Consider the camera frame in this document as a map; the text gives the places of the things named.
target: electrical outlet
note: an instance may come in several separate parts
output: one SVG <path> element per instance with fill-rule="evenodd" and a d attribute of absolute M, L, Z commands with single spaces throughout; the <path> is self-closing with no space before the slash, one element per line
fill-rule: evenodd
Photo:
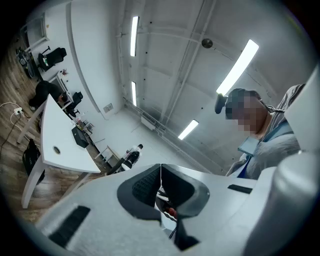
<path fill-rule="evenodd" d="M 21 107 L 15 108 L 14 114 L 17 116 L 17 115 L 19 115 L 19 113 L 22 113 L 22 108 Z"/>

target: ceiling light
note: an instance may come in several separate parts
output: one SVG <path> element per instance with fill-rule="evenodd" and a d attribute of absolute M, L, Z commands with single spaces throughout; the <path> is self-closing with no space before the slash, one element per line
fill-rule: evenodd
<path fill-rule="evenodd" d="M 136 83 L 131 82 L 132 85 L 132 101 L 133 105 L 137 106 L 137 92 L 136 92 Z"/>
<path fill-rule="evenodd" d="M 224 96 L 230 90 L 241 74 L 245 71 L 258 49 L 259 46 L 250 39 L 231 71 L 216 90 L 218 94 L 222 94 Z"/>
<path fill-rule="evenodd" d="M 132 18 L 132 28 L 131 28 L 131 44 L 130 44 L 130 55 L 132 57 L 136 56 L 136 41 L 138 32 L 139 17 L 135 16 Z"/>
<path fill-rule="evenodd" d="M 179 139 L 183 140 L 189 133 L 192 132 L 192 130 L 194 128 L 197 127 L 197 125 L 199 124 L 199 122 L 197 122 L 196 120 L 192 120 L 191 123 L 184 129 L 184 131 L 179 135 Z"/>

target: chair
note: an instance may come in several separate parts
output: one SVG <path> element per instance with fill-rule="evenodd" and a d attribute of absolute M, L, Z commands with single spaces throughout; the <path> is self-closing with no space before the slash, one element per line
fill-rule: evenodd
<path fill-rule="evenodd" d="M 81 102 L 81 99 L 83 98 L 84 96 L 82 95 L 82 93 L 79 91 L 79 92 L 75 92 L 74 94 L 73 94 L 73 96 L 72 96 L 72 99 L 73 99 L 73 102 L 69 105 L 69 106 L 67 106 L 66 108 L 65 108 L 65 110 L 66 110 L 66 112 L 68 113 L 68 114 L 70 114 L 72 117 L 76 117 L 76 113 L 79 113 L 79 111 L 77 110 L 76 112 L 75 112 L 75 108 L 76 108 L 76 106 Z"/>
<path fill-rule="evenodd" d="M 48 46 L 48 49 L 46 49 L 43 53 L 39 53 L 38 55 L 38 61 L 39 61 L 38 68 L 41 68 L 42 71 L 48 71 L 57 63 L 63 62 L 64 57 L 67 56 L 67 52 L 65 48 L 58 47 L 57 49 L 50 52 L 49 54 L 44 55 L 44 53 L 48 50 L 51 50 L 50 46 Z"/>

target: person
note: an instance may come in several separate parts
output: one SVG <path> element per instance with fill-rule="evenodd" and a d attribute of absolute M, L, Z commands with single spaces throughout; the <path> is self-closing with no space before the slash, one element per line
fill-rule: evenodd
<path fill-rule="evenodd" d="M 65 92 L 61 93 L 57 85 L 48 81 L 41 81 L 35 88 L 35 96 L 29 100 L 30 109 L 35 111 L 47 100 L 49 94 L 56 102 L 65 103 L 68 100 L 67 94 Z"/>
<path fill-rule="evenodd" d="M 133 146 L 130 150 L 127 150 L 125 155 L 115 164 L 114 167 L 111 168 L 108 175 L 115 173 L 121 167 L 122 164 L 125 164 L 131 169 L 132 166 L 140 158 L 140 152 L 143 149 L 143 147 L 144 146 L 142 144 L 139 144 L 138 146 Z"/>
<path fill-rule="evenodd" d="M 218 95 L 215 112 L 219 114 L 225 107 L 226 119 L 237 120 L 242 130 L 259 140 L 253 156 L 243 154 L 231 166 L 227 175 L 257 180 L 262 170 L 277 166 L 284 158 L 300 150 L 284 112 L 304 86 L 305 84 L 301 84 L 289 88 L 276 108 L 266 105 L 254 90 L 236 88 L 228 97 Z M 276 136 L 275 133 L 280 129 L 284 132 L 284 127 L 288 132 Z"/>

